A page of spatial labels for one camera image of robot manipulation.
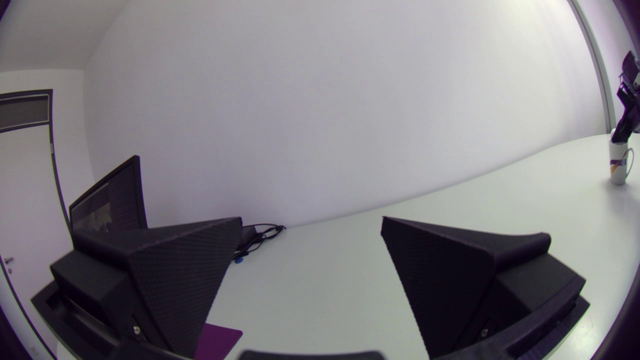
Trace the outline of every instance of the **white table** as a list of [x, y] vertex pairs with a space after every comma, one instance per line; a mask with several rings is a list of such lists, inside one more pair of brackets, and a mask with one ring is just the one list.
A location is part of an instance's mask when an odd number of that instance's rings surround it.
[[[228, 359], [247, 348], [373, 349], [388, 360], [427, 359], [380, 236], [389, 215], [495, 233], [550, 233], [550, 253], [586, 279], [582, 296], [591, 303], [550, 358], [589, 359], [640, 261], [640, 170], [627, 185], [612, 185], [607, 139], [565, 143], [416, 199], [286, 230], [230, 266], [207, 322], [244, 332]], [[640, 149], [640, 137], [630, 144]]]

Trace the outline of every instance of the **mug handle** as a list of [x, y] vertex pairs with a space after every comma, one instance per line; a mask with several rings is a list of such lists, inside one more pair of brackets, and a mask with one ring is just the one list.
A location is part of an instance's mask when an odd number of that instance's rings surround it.
[[631, 158], [631, 164], [629, 164], [629, 169], [627, 169], [627, 176], [629, 176], [629, 173], [631, 172], [631, 167], [634, 166], [634, 160], [636, 159], [636, 154], [634, 153], [634, 148], [630, 147], [629, 150], [627, 150], [627, 158], [629, 157], [629, 153], [631, 153], [631, 155], [633, 155], [633, 157]]

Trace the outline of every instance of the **purple mat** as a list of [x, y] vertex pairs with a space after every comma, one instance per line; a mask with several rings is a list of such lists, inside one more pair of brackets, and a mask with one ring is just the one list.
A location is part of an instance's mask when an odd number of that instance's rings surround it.
[[194, 360], [224, 360], [241, 336], [240, 330], [204, 324]]

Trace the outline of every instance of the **mug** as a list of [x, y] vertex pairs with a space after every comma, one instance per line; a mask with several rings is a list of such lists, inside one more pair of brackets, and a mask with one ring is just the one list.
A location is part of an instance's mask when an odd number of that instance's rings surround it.
[[[633, 155], [631, 157], [631, 163], [627, 170], [627, 160], [629, 159], [629, 153]], [[626, 142], [611, 142], [609, 140], [609, 166], [611, 167], [611, 182], [616, 185], [623, 185], [629, 176], [631, 166], [634, 164], [636, 154], [633, 148], [629, 147]]]

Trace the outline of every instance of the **cable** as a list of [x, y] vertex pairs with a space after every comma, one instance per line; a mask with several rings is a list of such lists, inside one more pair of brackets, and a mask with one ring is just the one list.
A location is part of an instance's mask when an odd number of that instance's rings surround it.
[[[236, 264], [240, 264], [243, 260], [243, 257], [247, 256], [249, 253], [258, 250], [265, 241], [275, 238], [283, 230], [287, 229], [287, 227], [284, 225], [276, 225], [276, 224], [269, 224], [269, 223], [252, 224], [252, 225], [246, 225], [243, 227], [251, 227], [251, 226], [270, 226], [270, 227], [264, 231], [256, 233], [256, 235], [241, 250], [236, 251], [236, 253], [234, 254], [234, 257], [231, 259]], [[254, 249], [251, 249], [251, 247], [254, 246], [255, 244], [258, 244], [258, 246], [255, 247]]]

